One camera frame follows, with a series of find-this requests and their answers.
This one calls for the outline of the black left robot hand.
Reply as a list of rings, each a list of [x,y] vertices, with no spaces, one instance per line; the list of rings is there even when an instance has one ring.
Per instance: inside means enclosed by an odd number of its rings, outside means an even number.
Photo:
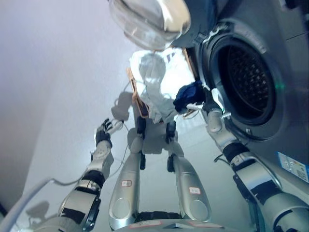
[[[98,145],[102,141],[111,141],[111,135],[119,131],[124,125],[123,120],[118,119],[105,119],[103,123],[97,128],[95,141]]]

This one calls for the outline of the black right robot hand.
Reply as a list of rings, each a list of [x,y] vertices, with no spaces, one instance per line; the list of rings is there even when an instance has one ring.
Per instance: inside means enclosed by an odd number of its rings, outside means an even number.
[[[205,101],[201,104],[196,103],[189,103],[186,106],[188,110],[195,110],[195,111],[204,111],[210,112],[215,109],[218,109],[223,113],[226,112],[223,97],[220,91],[217,88],[213,88],[211,90],[206,89],[205,93]]]

